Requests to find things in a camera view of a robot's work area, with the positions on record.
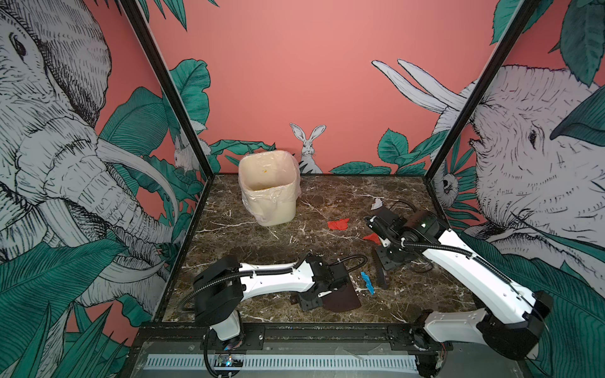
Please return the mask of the dark brown dustpan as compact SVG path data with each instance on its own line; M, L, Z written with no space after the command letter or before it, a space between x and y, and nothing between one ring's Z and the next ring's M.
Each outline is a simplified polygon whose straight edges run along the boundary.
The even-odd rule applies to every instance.
M344 313L361 307L361 302L350 280L336 291L321 298L322 307L334 313Z

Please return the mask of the blue paper scrap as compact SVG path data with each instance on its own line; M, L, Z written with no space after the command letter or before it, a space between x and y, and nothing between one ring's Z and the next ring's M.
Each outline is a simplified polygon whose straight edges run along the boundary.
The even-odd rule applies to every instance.
M374 295L375 294L375 288L374 288L374 286L373 286L373 284L371 282L370 276L367 273L365 273L365 272L361 272L360 275L361 275L361 277L362 277L362 279L363 279L363 281L364 281L364 283L366 285L366 289L368 290L368 292L371 295Z

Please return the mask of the dark brown hand brush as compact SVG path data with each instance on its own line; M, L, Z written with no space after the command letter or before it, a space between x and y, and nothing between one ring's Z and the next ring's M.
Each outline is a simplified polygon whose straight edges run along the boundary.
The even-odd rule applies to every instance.
M389 288L387 272L384 270L384 267L381 263L381 260L377 254L377 250L375 248L372 248L371 255L372 255L373 264L374 264L375 270L376 270L378 286L383 290L387 290Z

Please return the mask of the cream trash bin with liner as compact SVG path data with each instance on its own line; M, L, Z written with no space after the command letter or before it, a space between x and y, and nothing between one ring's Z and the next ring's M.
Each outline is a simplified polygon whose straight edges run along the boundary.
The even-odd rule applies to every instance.
M249 154L239 162L239 186L246 210L263 227L288 223L301 195L300 171L287 151Z

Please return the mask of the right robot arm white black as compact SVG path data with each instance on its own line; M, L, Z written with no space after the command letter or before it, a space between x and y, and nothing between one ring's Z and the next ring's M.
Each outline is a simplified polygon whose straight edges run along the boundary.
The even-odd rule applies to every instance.
M377 256L384 270L426 258L455 277L481 304L474 311L424 313L411 331L420 348L432 343L476 343L520 361L537 346L553 307L550 295L512 280L428 210L403 218L382 206L365 222L381 241Z

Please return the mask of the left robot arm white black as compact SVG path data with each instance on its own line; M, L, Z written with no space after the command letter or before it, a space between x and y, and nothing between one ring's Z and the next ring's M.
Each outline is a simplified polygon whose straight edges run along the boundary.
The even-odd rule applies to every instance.
M292 294L304 312L323 307L339 313L360 305L342 261L328 263L307 253L293 263L269 266L242 263L234 255L221 258L195 277L178 309L192 311L195 323L220 341L239 343L244 340L239 304L276 293Z

